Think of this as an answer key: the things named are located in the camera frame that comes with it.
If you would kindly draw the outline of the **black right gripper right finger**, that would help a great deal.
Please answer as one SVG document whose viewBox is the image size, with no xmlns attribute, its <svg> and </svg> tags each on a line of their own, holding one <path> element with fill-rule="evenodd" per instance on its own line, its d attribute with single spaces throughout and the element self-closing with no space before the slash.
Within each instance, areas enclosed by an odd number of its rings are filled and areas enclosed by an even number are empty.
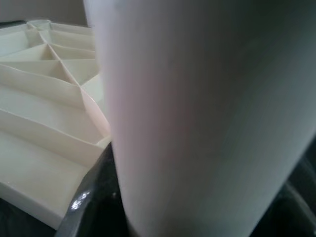
<svg viewBox="0 0 316 237">
<path fill-rule="evenodd" d="M 316 136 L 314 135 L 251 232 L 251 237 L 316 235 Z"/>
</svg>

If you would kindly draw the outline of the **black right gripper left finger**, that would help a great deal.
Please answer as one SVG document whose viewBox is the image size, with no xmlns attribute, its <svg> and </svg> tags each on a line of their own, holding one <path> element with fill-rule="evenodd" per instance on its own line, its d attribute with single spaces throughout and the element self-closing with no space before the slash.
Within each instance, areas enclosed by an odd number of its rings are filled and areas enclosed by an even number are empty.
<svg viewBox="0 0 316 237">
<path fill-rule="evenodd" d="M 111 144 L 82 179 L 56 235 L 129 236 Z"/>
</svg>

